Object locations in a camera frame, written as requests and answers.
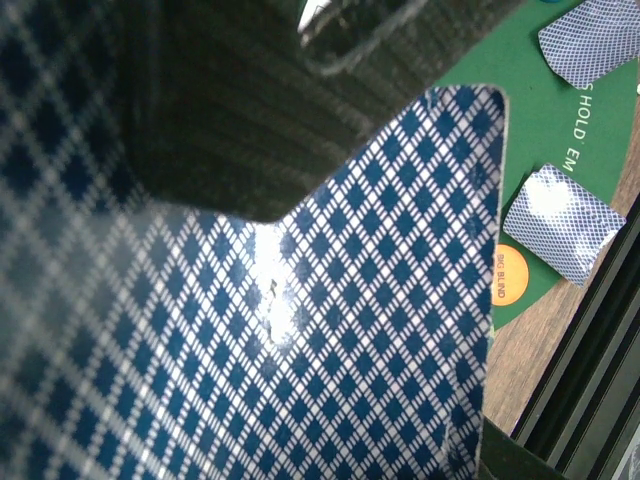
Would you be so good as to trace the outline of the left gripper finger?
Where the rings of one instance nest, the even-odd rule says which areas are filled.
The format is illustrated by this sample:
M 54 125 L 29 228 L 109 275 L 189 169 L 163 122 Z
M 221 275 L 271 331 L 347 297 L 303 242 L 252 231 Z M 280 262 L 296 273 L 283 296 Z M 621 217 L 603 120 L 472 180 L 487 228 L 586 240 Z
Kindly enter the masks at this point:
M 480 480 L 557 479 L 566 477 L 518 445 L 487 417 L 484 418 L 478 478 Z

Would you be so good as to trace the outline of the carbon finger of the right gripper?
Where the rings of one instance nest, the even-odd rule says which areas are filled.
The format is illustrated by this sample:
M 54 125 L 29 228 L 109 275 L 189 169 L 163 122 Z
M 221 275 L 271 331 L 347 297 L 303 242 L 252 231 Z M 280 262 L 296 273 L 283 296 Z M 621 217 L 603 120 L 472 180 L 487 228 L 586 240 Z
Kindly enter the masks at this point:
M 120 1 L 126 157 L 154 196 L 272 222 L 515 8 L 513 1 Z

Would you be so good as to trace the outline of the orange big blind button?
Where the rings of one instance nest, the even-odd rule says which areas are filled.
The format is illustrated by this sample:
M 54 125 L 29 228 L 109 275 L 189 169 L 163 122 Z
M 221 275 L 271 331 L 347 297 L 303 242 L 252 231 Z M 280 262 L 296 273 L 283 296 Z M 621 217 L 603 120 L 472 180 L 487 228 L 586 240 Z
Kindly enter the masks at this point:
M 498 244 L 495 253 L 492 304 L 508 306 L 518 301 L 529 284 L 529 267 L 524 256 L 514 247 Z

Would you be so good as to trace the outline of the dealt cards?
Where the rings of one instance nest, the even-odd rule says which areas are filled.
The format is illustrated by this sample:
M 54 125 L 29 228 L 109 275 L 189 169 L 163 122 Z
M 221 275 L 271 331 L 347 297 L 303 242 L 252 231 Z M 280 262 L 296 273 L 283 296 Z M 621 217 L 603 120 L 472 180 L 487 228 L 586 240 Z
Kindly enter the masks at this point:
M 503 231 L 563 278 L 582 286 L 626 218 L 551 164 L 523 183 Z
M 639 56 L 637 1 L 584 1 L 538 32 L 549 68 L 584 89 Z

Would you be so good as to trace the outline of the blue playing card deck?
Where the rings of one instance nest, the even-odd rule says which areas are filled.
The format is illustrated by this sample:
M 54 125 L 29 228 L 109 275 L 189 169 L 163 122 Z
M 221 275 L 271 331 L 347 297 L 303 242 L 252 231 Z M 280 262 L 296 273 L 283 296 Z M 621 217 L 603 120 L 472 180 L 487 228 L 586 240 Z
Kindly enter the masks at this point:
M 504 107 L 437 88 L 281 221 L 153 201 L 111 1 L 1 5 L 1 475 L 471 479 Z

